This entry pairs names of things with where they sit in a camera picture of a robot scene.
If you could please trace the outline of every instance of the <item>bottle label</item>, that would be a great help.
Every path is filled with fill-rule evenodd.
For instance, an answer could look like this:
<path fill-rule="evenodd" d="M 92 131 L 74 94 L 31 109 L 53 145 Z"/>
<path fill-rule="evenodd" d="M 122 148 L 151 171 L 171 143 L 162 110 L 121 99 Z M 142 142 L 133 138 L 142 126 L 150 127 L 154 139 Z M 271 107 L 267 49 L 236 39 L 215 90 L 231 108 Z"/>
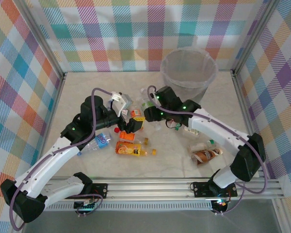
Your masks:
<path fill-rule="evenodd" d="M 211 150 L 201 150 L 192 155 L 192 159 L 197 164 L 203 164 L 215 157 L 215 154 Z"/>
<path fill-rule="evenodd" d="M 115 153 L 117 154 L 130 154 L 134 156 L 140 156 L 141 145 L 132 144 L 128 142 L 117 142 L 115 147 Z"/>
<path fill-rule="evenodd" d="M 141 111 L 140 111 L 140 109 L 132 110 L 132 111 L 130 112 L 130 116 L 131 116 L 132 118 L 134 118 L 134 117 L 141 117 Z"/>
<path fill-rule="evenodd" d="M 135 139 L 135 134 L 134 133 L 126 133 L 125 131 L 122 131 L 120 133 L 120 138 L 133 141 Z"/>
<path fill-rule="evenodd" d="M 109 144 L 103 133 L 96 135 L 95 140 L 99 148 L 104 148 Z"/>

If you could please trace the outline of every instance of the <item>colorful plaid backdrop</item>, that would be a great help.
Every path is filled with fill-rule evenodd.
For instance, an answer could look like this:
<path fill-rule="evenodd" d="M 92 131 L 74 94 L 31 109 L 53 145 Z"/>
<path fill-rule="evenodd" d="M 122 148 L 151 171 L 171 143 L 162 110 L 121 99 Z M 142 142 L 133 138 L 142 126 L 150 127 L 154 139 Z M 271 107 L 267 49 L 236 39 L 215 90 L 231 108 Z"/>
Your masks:
<path fill-rule="evenodd" d="M 281 0 L 240 75 L 267 167 L 281 181 L 291 212 L 291 0 Z"/>
<path fill-rule="evenodd" d="M 59 77 L 12 0 L 0 0 L 0 184 L 35 163 Z M 0 191 L 0 233 L 10 226 Z"/>
<path fill-rule="evenodd" d="M 258 10 L 258 13 L 256 14 L 251 26 L 250 26 L 250 29 L 248 30 L 247 32 L 247 35 L 242 43 L 242 46 L 241 48 L 239 49 L 238 53 L 237 53 L 237 56 L 236 56 L 236 59 L 235 61 L 233 62 L 233 66 L 232 66 L 232 69 L 234 69 L 237 65 L 237 63 L 239 62 L 239 58 L 241 57 L 241 55 L 243 54 L 243 50 L 247 47 L 248 43 L 253 39 L 252 38 L 252 34 L 253 32 L 256 30 L 258 24 L 259 24 L 259 21 L 260 19 L 262 18 L 262 15 L 264 14 L 264 11 L 267 7 L 267 3 L 269 2 L 270 0 L 263 0 L 263 3 L 262 5 L 260 6 L 259 10 Z"/>
<path fill-rule="evenodd" d="M 195 44 L 229 69 L 256 2 L 27 0 L 63 70 L 74 72 L 158 71 L 170 51 Z"/>

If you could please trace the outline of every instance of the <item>trash bin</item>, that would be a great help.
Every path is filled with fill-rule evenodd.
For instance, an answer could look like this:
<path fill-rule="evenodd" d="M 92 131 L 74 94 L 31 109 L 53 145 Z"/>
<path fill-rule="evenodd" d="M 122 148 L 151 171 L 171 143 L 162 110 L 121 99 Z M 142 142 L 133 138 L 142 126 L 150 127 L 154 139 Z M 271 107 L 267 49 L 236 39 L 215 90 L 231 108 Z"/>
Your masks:
<path fill-rule="evenodd" d="M 218 72 L 218 65 L 208 52 L 192 47 L 172 51 L 161 64 L 165 84 L 181 101 L 190 99 L 199 103 Z"/>

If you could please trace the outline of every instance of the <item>purple cable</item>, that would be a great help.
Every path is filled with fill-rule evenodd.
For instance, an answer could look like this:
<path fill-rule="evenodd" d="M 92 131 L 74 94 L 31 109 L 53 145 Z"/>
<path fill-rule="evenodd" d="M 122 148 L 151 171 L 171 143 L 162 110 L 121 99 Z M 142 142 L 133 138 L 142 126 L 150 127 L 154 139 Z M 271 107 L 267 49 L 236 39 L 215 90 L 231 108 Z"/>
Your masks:
<path fill-rule="evenodd" d="M 86 217 L 86 216 L 92 214 L 96 209 L 98 209 L 98 208 L 101 206 L 102 201 L 103 201 L 103 197 L 102 197 L 100 194 L 95 194 L 95 193 L 94 193 L 94 194 L 79 194 L 79 195 L 73 195 L 73 196 L 71 196 L 71 197 L 73 197 L 73 198 L 88 197 L 88 196 L 99 197 L 99 198 L 101 199 L 101 201 L 100 201 L 99 205 L 96 206 L 96 208 L 94 208 L 93 210 L 91 210 L 90 212 L 88 212 L 88 213 L 86 213 L 86 214 L 84 213 L 84 214 L 83 214 L 84 217 Z M 79 216 L 82 216 L 82 215 L 79 213 L 79 209 L 80 209 L 80 207 L 77 209 L 77 214 L 78 214 Z"/>
<path fill-rule="evenodd" d="M 242 138 L 239 134 L 237 134 L 236 132 L 234 132 L 233 130 L 229 129 L 228 127 L 226 127 L 225 125 L 221 124 L 220 122 L 216 121 L 216 120 L 213 120 L 211 119 L 210 117 L 207 117 L 207 116 L 204 116 L 202 114 L 198 114 L 198 113 L 190 113 L 190 112 L 176 112 L 176 111 L 170 111 L 170 110 L 167 110 L 167 109 L 163 109 L 162 107 L 160 107 L 151 97 L 150 95 L 150 88 L 154 88 L 154 92 L 156 92 L 156 86 L 149 86 L 147 88 L 147 95 L 148 95 L 148 98 L 150 99 L 150 101 L 154 104 L 155 107 L 157 107 L 158 109 L 164 111 L 164 112 L 167 112 L 167 113 L 170 113 L 170 114 L 179 114 L 179 115 L 192 115 L 192 116 L 197 116 L 197 117 L 200 117 L 200 118 L 203 118 L 207 121 L 212 121 L 213 123 L 215 123 L 216 125 L 220 126 L 221 128 L 225 129 L 226 131 L 228 131 L 229 133 L 233 134 L 235 137 L 237 137 L 238 139 L 240 139 L 242 142 L 244 142 L 252 151 L 253 153 L 256 155 L 259 163 L 261 164 L 261 167 L 262 167 L 262 170 L 263 170 L 263 174 L 264 174 L 264 187 L 260 190 L 260 191 L 253 191 L 247 187 L 245 187 L 244 185 L 241 185 L 239 183 L 235 183 L 237 184 L 239 187 L 243 188 L 244 190 L 247 190 L 248 192 L 250 193 L 253 193 L 253 194 L 261 194 L 263 193 L 266 188 L 267 188 L 267 171 L 266 171 L 266 168 L 265 168 L 265 165 L 259 155 L 259 153 L 256 151 L 256 149 L 254 149 L 254 147 L 244 138 Z"/>
<path fill-rule="evenodd" d="M 14 202 L 15 202 L 15 198 L 16 196 L 18 195 L 18 193 L 20 192 L 20 190 L 22 189 L 23 185 L 24 185 L 24 182 L 27 181 L 29 179 L 29 177 L 41 166 L 41 164 L 43 164 L 49 157 L 51 156 L 54 156 L 55 154 L 59 153 L 59 152 L 62 152 L 64 150 L 67 150 L 67 149 L 70 149 L 72 147 L 76 147 L 76 146 L 79 146 L 85 142 L 88 142 L 95 134 L 95 131 L 96 131 L 96 111 L 95 111 L 95 101 L 94 101 L 94 93 L 95 91 L 101 91 L 107 95 L 112 95 L 111 92 L 108 92 L 108 91 L 105 91 L 99 87 L 96 87 L 92 90 L 92 95 L 91 95 L 91 102 L 92 102 L 92 113 L 93 113 L 93 130 L 92 130 L 92 133 L 91 135 L 88 136 L 88 138 L 86 138 L 85 140 L 81 141 L 81 142 L 78 142 L 76 144 L 73 144 L 73 145 L 70 145 L 70 146 L 67 146 L 67 147 L 64 147 L 64 148 L 61 148 L 59 150 L 56 150 L 56 151 L 53 151 L 52 154 L 48 154 L 45 158 L 43 158 L 29 173 L 28 175 L 25 177 L 25 179 L 22 181 L 22 183 L 19 185 L 19 187 L 16 189 L 15 193 L 13 194 L 12 196 L 12 199 L 11 199 L 11 203 L 10 203 L 10 209 L 9 209 L 9 216 L 10 216 L 10 221 L 11 221 L 11 225 L 13 227 L 13 229 L 15 231 L 20 231 L 25 223 L 23 222 L 22 225 L 20 227 L 17 227 L 17 225 L 15 224 L 15 221 L 14 221 L 14 218 L 13 218 L 13 206 L 14 206 Z"/>

